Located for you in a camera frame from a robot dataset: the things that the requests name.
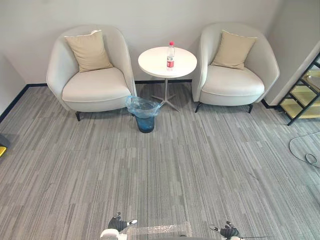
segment white round tabletop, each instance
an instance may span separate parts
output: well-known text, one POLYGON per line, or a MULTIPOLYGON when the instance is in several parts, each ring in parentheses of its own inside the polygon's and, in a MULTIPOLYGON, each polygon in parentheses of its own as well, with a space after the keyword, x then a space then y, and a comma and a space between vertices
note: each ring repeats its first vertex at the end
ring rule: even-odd
POLYGON ((197 59, 191 52, 174 47, 174 65, 167 67, 167 46, 144 51, 138 58, 140 68, 147 74, 160 78, 178 78, 195 70, 197 59))

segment water bottle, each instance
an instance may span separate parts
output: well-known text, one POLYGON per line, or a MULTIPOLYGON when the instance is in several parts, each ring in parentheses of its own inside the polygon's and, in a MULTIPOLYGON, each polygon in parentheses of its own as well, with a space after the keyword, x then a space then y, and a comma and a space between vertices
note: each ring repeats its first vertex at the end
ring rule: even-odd
POLYGON ((174 47, 174 42, 171 41, 169 43, 169 47, 167 50, 167 57, 166 57, 166 66, 168 68, 173 68, 174 67, 174 57, 175 57, 175 47, 174 47))

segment round side table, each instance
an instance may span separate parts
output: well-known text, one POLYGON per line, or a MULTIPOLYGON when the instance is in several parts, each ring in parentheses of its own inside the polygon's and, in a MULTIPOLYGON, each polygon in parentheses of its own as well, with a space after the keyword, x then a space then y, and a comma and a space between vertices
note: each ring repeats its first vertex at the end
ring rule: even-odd
POLYGON ((179 112, 180 110, 169 101, 175 95, 167 96, 168 79, 182 77, 191 73, 196 68, 197 59, 191 52, 175 47, 174 66, 167 67, 167 50, 167 46, 148 49, 140 54, 138 63, 145 73, 164 78, 164 97, 152 97, 161 100, 161 106, 168 104, 179 112))

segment plastic bag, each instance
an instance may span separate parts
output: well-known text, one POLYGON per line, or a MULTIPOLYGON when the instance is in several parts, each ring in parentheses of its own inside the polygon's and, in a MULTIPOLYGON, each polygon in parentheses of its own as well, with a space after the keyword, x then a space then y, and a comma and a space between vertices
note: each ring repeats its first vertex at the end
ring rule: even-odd
POLYGON ((161 105, 157 102, 143 99, 138 96, 128 96, 125 100, 128 111, 140 119, 157 116, 161 105))

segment throw pillow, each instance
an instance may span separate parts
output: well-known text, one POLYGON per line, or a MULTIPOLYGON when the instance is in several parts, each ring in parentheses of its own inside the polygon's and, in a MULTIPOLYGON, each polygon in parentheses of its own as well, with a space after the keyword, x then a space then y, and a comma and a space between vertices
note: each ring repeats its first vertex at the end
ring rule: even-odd
POLYGON ((103 34, 101 30, 94 30, 89 35, 65 36, 79 64, 79 72, 113 68, 110 63, 103 34))
POLYGON ((222 30, 220 46, 211 65, 243 70, 256 40, 257 37, 239 36, 222 30))

